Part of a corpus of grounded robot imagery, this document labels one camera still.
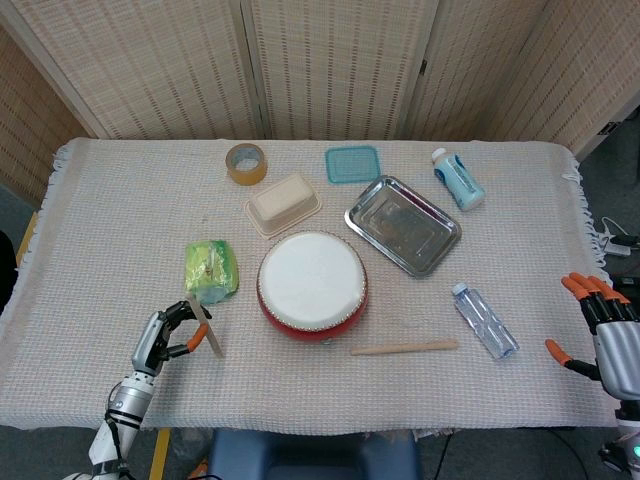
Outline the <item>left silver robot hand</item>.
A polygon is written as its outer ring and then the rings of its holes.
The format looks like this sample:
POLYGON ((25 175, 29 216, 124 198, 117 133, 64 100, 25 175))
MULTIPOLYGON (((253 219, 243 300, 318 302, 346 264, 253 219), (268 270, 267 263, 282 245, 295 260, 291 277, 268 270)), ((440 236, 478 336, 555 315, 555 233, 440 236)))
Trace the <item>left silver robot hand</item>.
POLYGON ((169 340, 183 321, 196 320, 197 313, 202 313, 206 320, 211 319, 211 314, 204 307, 197 307, 193 312, 186 300, 152 314, 132 355, 133 369, 157 377, 165 362, 192 353, 209 332, 207 322, 201 324, 185 344, 170 346, 169 340))

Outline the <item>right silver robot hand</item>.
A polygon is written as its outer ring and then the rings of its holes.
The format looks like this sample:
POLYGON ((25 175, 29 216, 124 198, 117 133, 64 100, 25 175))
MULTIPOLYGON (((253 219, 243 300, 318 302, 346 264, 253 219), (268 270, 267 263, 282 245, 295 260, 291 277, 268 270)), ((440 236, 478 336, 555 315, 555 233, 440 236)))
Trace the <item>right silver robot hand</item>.
POLYGON ((631 301, 603 280, 572 272, 561 283, 575 297, 594 344, 595 362, 569 356, 552 339, 545 341, 561 366, 592 381, 620 401, 639 399, 639 314, 631 301))

